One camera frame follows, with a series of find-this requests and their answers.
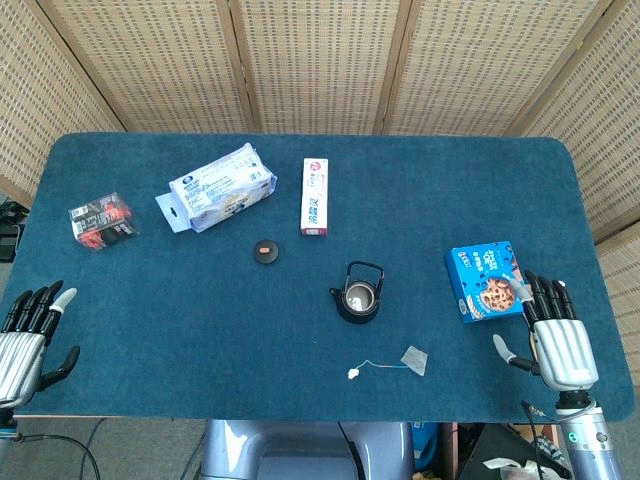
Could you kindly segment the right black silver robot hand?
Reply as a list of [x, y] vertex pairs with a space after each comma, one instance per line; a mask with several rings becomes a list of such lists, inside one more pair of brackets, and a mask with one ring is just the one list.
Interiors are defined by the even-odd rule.
[[522, 305], [533, 357], [517, 356], [495, 334], [498, 355], [508, 365], [541, 377], [553, 391], [591, 388], [599, 374], [586, 327], [578, 319], [566, 285], [530, 271], [525, 277], [527, 286], [513, 278], [507, 282]]

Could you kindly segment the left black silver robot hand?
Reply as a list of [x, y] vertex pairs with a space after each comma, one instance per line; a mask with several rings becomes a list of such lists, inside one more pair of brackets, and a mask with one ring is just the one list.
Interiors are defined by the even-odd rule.
[[22, 292], [1, 324], [1, 410], [15, 411], [34, 394], [64, 380], [74, 369], [80, 348], [72, 347], [63, 363], [42, 371], [52, 338], [67, 306], [77, 294], [61, 280], [35, 291]]

